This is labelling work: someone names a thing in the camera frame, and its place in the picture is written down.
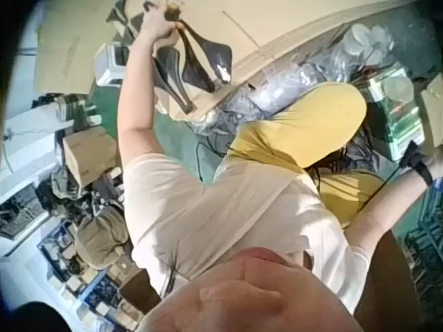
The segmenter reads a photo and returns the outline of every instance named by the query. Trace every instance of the white t-shirt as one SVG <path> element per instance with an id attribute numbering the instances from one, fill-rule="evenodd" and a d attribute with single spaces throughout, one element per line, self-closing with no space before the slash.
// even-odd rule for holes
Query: white t-shirt
<path id="1" fill-rule="evenodd" d="M 239 160 L 223 162 L 204 185 L 177 160 L 147 154 L 128 164 L 124 183 L 132 258 L 158 292 L 173 261 L 186 282 L 243 248 L 289 259 L 304 250 L 313 274 L 354 312 L 370 260 L 349 246 L 307 174 Z"/>

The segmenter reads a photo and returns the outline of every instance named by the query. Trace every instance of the white machine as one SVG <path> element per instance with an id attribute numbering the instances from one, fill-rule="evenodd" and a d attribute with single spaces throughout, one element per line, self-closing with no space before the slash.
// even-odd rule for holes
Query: white machine
<path id="1" fill-rule="evenodd" d="M 129 49 L 119 43 L 104 44 L 96 53 L 96 82 L 99 86 L 121 86 Z"/>

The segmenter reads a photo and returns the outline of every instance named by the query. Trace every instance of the hand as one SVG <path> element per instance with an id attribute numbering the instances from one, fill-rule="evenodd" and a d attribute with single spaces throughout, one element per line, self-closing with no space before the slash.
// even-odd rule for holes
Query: hand
<path id="1" fill-rule="evenodd" d="M 165 13 L 167 9 L 167 6 L 160 6 L 151 8 L 149 12 L 146 12 L 137 39 L 141 38 L 154 43 L 160 38 L 167 37 L 175 28 L 178 28 L 178 22 L 166 21 Z"/>

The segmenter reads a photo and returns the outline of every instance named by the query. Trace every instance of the yellow pants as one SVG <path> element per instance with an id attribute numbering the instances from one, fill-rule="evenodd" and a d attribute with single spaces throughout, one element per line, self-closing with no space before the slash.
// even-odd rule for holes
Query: yellow pants
<path id="1" fill-rule="evenodd" d="M 254 160 L 301 173 L 343 147 L 365 115 L 366 103 L 356 88 L 323 84 L 273 119 L 244 124 L 227 158 Z M 345 227 L 380 185 L 381 180 L 367 172 L 324 175 L 320 195 Z"/>

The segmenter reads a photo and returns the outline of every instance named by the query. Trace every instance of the cardboard box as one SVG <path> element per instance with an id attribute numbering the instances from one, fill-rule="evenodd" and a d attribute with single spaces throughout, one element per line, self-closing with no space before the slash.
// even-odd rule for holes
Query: cardboard box
<path id="1" fill-rule="evenodd" d="M 116 166 L 117 143 L 102 127 L 63 138 L 63 147 L 66 165 L 80 187 Z"/>
<path id="2" fill-rule="evenodd" d="M 437 77 L 422 91 L 422 121 L 426 140 L 424 152 L 432 153 L 443 144 L 443 74 Z"/>

